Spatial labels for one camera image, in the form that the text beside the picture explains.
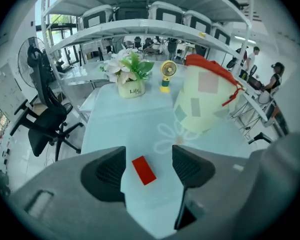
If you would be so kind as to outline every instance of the ceiling light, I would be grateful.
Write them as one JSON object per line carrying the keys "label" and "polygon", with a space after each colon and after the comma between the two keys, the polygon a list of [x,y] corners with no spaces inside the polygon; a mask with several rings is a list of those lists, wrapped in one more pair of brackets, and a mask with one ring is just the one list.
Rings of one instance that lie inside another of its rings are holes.
{"label": "ceiling light", "polygon": [[[245,38],[243,38],[243,37],[241,37],[241,36],[235,35],[234,37],[235,37],[236,39],[239,39],[239,40],[243,40],[243,41],[246,40]],[[254,44],[254,45],[257,43],[256,41],[253,41],[253,40],[250,40],[250,39],[248,40],[248,42],[251,43],[251,44]]]}

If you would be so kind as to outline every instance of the yellow fan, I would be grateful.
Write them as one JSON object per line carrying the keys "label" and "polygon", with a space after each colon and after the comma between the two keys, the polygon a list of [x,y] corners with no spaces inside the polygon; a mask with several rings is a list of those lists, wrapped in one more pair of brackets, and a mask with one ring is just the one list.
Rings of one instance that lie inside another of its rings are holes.
{"label": "yellow fan", "polygon": [[171,60],[167,60],[161,65],[161,72],[163,80],[160,86],[160,91],[163,93],[170,93],[169,82],[170,78],[177,72],[177,64]]}

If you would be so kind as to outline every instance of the red block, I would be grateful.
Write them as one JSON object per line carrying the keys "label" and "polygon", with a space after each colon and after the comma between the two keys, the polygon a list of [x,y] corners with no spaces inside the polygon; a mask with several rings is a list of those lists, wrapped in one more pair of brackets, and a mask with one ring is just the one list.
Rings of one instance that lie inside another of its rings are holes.
{"label": "red block", "polygon": [[132,163],[143,185],[147,185],[156,179],[155,174],[151,170],[144,156],[140,156],[133,160]]}

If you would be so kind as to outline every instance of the green leaves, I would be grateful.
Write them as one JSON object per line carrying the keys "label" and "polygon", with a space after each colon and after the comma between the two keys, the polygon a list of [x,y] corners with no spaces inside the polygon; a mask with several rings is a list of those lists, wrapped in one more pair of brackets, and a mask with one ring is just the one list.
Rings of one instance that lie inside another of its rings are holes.
{"label": "green leaves", "polygon": [[138,69],[139,65],[139,56],[136,55],[133,51],[130,54],[131,57],[131,66],[133,68],[133,71],[136,71]]}
{"label": "green leaves", "polygon": [[130,69],[131,71],[133,71],[133,67],[131,65],[131,63],[127,60],[127,59],[122,59],[122,60],[119,60],[120,63],[124,66],[126,66],[128,69]]}
{"label": "green leaves", "polygon": [[141,73],[148,73],[153,68],[154,64],[154,62],[144,61],[139,64],[138,69]]}
{"label": "green leaves", "polygon": [[135,77],[136,77],[137,80],[141,80],[141,77],[139,76],[138,73],[134,72],[134,74],[135,74]]}

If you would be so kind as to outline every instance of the black office chair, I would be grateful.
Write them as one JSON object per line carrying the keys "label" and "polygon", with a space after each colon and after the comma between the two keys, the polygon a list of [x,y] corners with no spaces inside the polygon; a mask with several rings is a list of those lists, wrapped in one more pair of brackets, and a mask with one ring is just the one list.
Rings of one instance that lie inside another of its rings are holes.
{"label": "black office chair", "polygon": [[136,36],[134,39],[134,47],[137,48],[139,50],[139,48],[141,47],[141,38],[139,36]]}
{"label": "black office chair", "polygon": [[[43,111],[42,114],[37,115],[30,110],[24,102],[15,112],[17,113],[20,109],[23,109],[23,112],[13,126],[10,135],[12,136],[20,125],[29,128],[28,137],[33,154],[36,157],[42,153],[48,143],[52,146],[56,143],[55,161],[58,161],[62,142],[73,148],[77,154],[80,154],[81,149],[76,148],[66,139],[74,129],[78,126],[83,127],[84,125],[79,122],[64,131],[64,126],[67,125],[65,120],[67,118],[67,114],[72,109],[72,106],[69,104],[63,106],[50,89],[48,82],[43,75],[44,70],[41,51],[30,46],[27,51],[27,56],[27,63],[31,68],[33,68],[33,78],[38,91],[38,97],[42,104],[47,106],[47,109]],[[30,121],[27,118],[27,115],[34,117],[35,121]]]}

